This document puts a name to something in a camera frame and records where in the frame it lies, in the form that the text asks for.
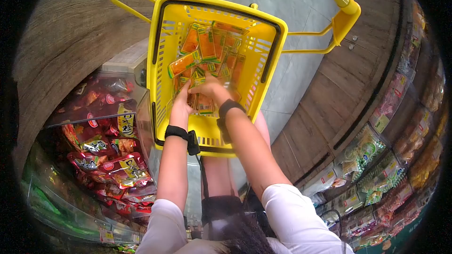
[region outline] snack packet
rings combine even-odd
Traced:
[[[108,161],[99,169],[113,177],[120,189],[144,186],[151,181],[147,166],[138,152]]]
[[[107,156],[96,156],[89,152],[71,152],[67,159],[77,169],[82,169],[86,173],[97,171],[99,166],[108,161]]]
[[[190,52],[182,57],[179,57],[176,61],[168,65],[168,74],[170,78],[174,78],[182,74],[187,69],[199,64],[201,62],[201,56],[199,50]]]
[[[227,31],[222,29],[213,29],[213,42],[215,44],[215,53],[217,54],[217,59],[213,62],[221,63],[223,57],[223,49],[225,47]]]
[[[228,47],[230,52],[235,54],[239,53],[241,45],[242,41],[240,39],[230,35],[226,37],[225,47]]]
[[[231,31],[233,33],[238,33],[241,35],[245,35],[247,34],[249,31],[244,29],[244,28],[240,28],[238,26],[235,25],[229,25],[226,23],[222,23],[222,22],[218,22],[218,21],[213,21],[212,22],[212,27],[214,28],[218,28],[218,29],[222,29],[222,30],[226,30],[226,31]]]
[[[199,51],[202,62],[213,61],[217,59],[215,44],[213,43],[212,26],[198,28]]]
[[[137,146],[135,138],[114,138],[110,140],[110,145],[119,156],[126,156],[134,151]]]
[[[245,59],[246,58],[244,55],[240,55],[240,54],[237,55],[234,70],[232,71],[232,76],[231,76],[231,83],[235,87],[239,84],[240,75],[242,74],[243,66],[245,65]]]
[[[213,114],[213,100],[204,94],[199,95],[198,106],[200,115]]]
[[[198,48],[198,28],[201,27],[201,25],[197,23],[193,23],[189,25],[189,32],[187,33],[187,37],[185,38],[184,44],[182,45],[182,48],[180,49],[180,53],[182,55],[185,55],[189,52],[195,51],[196,48]]]

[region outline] packaged snack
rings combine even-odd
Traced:
[[[226,31],[230,31],[233,33],[238,33],[241,35],[245,35],[247,34],[249,31],[244,29],[244,28],[240,28],[238,26],[235,25],[229,25],[226,23],[222,23],[222,22],[218,22],[218,21],[213,21],[212,22],[212,27],[214,28],[218,28],[218,29],[222,29],[222,30],[226,30]]]
[[[203,71],[215,72],[217,68],[213,62],[202,63],[198,66]]]
[[[199,52],[203,62],[213,61],[217,59],[215,52],[215,44],[213,43],[212,26],[198,28]]]
[[[230,52],[235,54],[239,53],[241,45],[242,41],[240,39],[230,35],[226,37],[225,47],[228,47]]]
[[[193,70],[194,70],[194,67],[191,67],[191,68],[183,71],[182,74],[180,74],[180,76],[190,78],[193,75]]]
[[[168,74],[170,78],[174,78],[185,72],[187,69],[199,64],[201,62],[201,56],[199,50],[190,52],[182,57],[179,57],[176,61],[168,65]]]
[[[213,114],[213,100],[204,94],[199,95],[198,106],[200,115]]]
[[[193,23],[193,24],[189,25],[189,32],[187,34],[187,37],[185,38],[182,48],[180,49],[180,53],[182,55],[195,51],[196,48],[198,48],[198,44],[199,44],[198,28],[199,27],[201,27],[201,25],[199,25],[197,23]]]
[[[157,193],[157,188],[152,182],[148,182],[143,187],[131,187],[128,189],[125,189],[124,195],[122,198],[129,198],[129,197],[140,197],[144,195],[153,195]]]
[[[240,54],[237,55],[234,70],[232,71],[232,76],[231,76],[231,82],[232,82],[233,86],[235,86],[235,87],[239,84],[240,75],[242,74],[243,66],[245,65],[245,59],[246,58],[244,55],[240,55]]]
[[[121,199],[124,189],[120,189],[115,183],[96,183],[94,193],[109,198]]]
[[[226,65],[229,68],[229,71],[232,72],[234,70],[235,67],[235,61],[237,60],[237,54],[228,51],[228,53],[226,54],[226,57],[223,61],[223,65]]]
[[[409,171],[410,183],[414,189],[420,189],[425,185],[437,168],[442,151],[443,145],[434,137]]]
[[[110,140],[110,145],[119,156],[126,156],[134,151],[137,146],[135,138],[114,138]]]
[[[213,42],[215,43],[215,53],[217,54],[217,59],[213,62],[221,63],[223,57],[223,49],[225,46],[227,31],[214,28],[213,29]]]
[[[372,116],[369,118],[370,124],[378,132],[382,133],[391,120],[394,112],[402,102],[402,98],[408,88],[408,78],[400,73],[395,73],[384,98],[375,108]]]
[[[96,156],[89,152],[71,152],[67,155],[67,159],[76,168],[82,169],[84,172],[97,171],[99,166],[108,161],[107,156]]]
[[[99,169],[113,177],[121,189],[144,186],[151,181],[147,166],[138,152],[108,161]]]
[[[136,138],[135,127],[133,126],[134,114],[132,110],[128,110],[124,103],[119,104],[117,111],[121,116],[117,117],[117,127],[119,133],[125,138]]]

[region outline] store shelf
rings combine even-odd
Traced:
[[[127,229],[127,226],[119,226],[118,223],[107,222],[107,218],[99,219],[77,207],[71,205],[46,185],[44,185],[35,175],[31,176],[29,183],[24,182],[24,189],[27,185],[29,193],[27,204],[33,216],[40,222],[65,234],[102,243],[99,229],[103,228],[113,232],[115,243],[138,244],[139,232]]]

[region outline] woman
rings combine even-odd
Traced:
[[[182,87],[174,100],[168,128],[175,126],[187,131],[192,111],[187,104],[188,93],[202,93],[211,97],[220,111],[223,108],[234,151],[278,240],[266,238],[256,221],[245,216],[231,180],[228,159],[202,157],[202,178],[206,179],[201,182],[205,239],[187,243],[183,213],[188,192],[188,142],[180,136],[169,135],[160,163],[157,200],[138,254],[353,253],[350,246],[328,230],[316,215],[311,200],[281,171],[270,151],[262,114],[259,113],[254,125],[243,108],[231,108],[234,103],[229,100],[229,92],[208,72],[206,82],[200,86],[189,90],[187,82]]]

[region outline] snack bag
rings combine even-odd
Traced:
[[[114,138],[110,140],[110,145],[119,156],[126,156],[134,151],[137,146],[135,138]]]
[[[99,166],[108,161],[107,156],[96,156],[89,152],[71,152],[67,155],[67,159],[77,169],[82,169],[86,173],[97,171]]]
[[[215,43],[215,53],[217,54],[217,59],[213,62],[221,63],[223,57],[223,49],[225,47],[227,31],[222,29],[213,29],[213,42]]]
[[[233,71],[234,67],[235,67],[236,59],[237,59],[237,54],[228,51],[228,53],[226,54],[226,57],[223,61],[223,65],[226,65],[229,68],[229,71]]]
[[[94,193],[105,197],[120,199],[124,194],[124,189],[120,189],[115,183],[97,183],[94,186]]]
[[[231,82],[234,86],[237,86],[240,81],[240,75],[242,74],[243,66],[245,65],[245,59],[244,55],[237,55],[234,70],[232,71],[231,76]]]
[[[225,47],[228,47],[230,52],[235,54],[239,53],[241,45],[242,41],[240,39],[230,35],[226,37]]]
[[[218,22],[218,21],[213,21],[212,22],[212,27],[214,28],[218,28],[218,29],[222,29],[222,30],[226,30],[226,31],[230,31],[233,33],[238,33],[241,35],[245,35],[247,34],[249,31],[244,29],[244,28],[240,28],[238,26],[235,25],[229,25],[226,23],[222,23],[222,22]]]
[[[199,44],[198,28],[199,27],[201,27],[201,25],[199,25],[197,23],[193,23],[193,24],[189,25],[189,32],[187,34],[187,37],[185,38],[182,48],[179,51],[182,55],[195,51],[196,48],[198,48],[198,44]]]
[[[217,70],[217,67],[215,67],[213,62],[202,63],[198,66],[198,68],[208,72],[215,72]]]
[[[199,51],[203,62],[213,61],[217,59],[215,52],[215,44],[213,43],[212,26],[198,28]]]
[[[120,189],[144,186],[151,180],[147,166],[138,152],[108,161],[99,169],[113,177]]]
[[[187,69],[197,65],[201,62],[201,56],[199,50],[190,52],[182,57],[179,57],[176,61],[168,65],[168,74],[170,78],[174,78],[185,72]]]
[[[199,95],[198,106],[200,115],[213,114],[213,100],[204,94]]]
[[[194,67],[191,67],[191,68],[183,71],[182,74],[180,74],[180,76],[190,78],[193,75],[193,70],[194,70]]]
[[[136,138],[136,128],[133,126],[134,114],[132,110],[128,110],[124,103],[120,103],[118,107],[118,114],[121,116],[117,117],[117,127],[119,134],[125,138]]]

